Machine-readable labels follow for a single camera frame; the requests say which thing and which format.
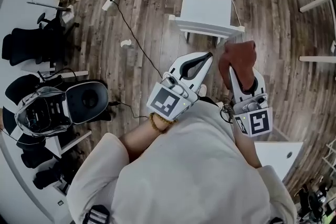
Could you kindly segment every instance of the white chair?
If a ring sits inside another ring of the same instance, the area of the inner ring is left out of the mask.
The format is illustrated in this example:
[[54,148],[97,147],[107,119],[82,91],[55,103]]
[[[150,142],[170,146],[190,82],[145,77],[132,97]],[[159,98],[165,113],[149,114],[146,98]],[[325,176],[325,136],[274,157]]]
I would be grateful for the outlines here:
[[181,16],[169,16],[175,20],[188,42],[190,33],[217,37],[217,45],[224,44],[245,32],[244,26],[232,26],[232,0],[183,0]]

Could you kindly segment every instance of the foot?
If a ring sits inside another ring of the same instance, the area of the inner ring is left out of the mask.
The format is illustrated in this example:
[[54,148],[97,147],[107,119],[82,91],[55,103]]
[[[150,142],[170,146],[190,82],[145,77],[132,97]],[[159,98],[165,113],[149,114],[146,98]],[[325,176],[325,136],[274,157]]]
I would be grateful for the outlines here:
[[199,90],[198,90],[198,95],[200,97],[205,97],[206,96],[206,85],[205,84],[201,84],[201,86],[199,87]]

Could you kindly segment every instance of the person's right arm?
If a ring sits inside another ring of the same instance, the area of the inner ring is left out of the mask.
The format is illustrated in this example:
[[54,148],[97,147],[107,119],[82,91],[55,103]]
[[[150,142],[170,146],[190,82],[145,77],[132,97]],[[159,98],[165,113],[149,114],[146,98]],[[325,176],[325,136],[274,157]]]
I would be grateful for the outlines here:
[[254,141],[245,136],[234,121],[236,146],[246,162],[257,169],[269,192],[271,219],[278,217],[286,224],[296,223],[296,207],[280,178],[272,166],[262,166],[258,158]]

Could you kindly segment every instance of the black office chair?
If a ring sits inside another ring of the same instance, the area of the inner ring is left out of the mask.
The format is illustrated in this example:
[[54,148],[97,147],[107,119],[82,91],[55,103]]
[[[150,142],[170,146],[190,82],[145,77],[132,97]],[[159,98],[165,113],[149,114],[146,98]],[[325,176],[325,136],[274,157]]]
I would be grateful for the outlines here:
[[[42,28],[41,22],[47,22],[47,25]],[[37,65],[47,61],[64,62],[65,48],[68,45],[66,38],[79,24],[74,23],[64,34],[65,28],[62,27],[59,16],[53,20],[47,20],[43,13],[37,23],[40,24],[38,29],[15,28],[11,34],[5,36],[2,58],[9,60],[11,66],[29,59],[35,59]]]

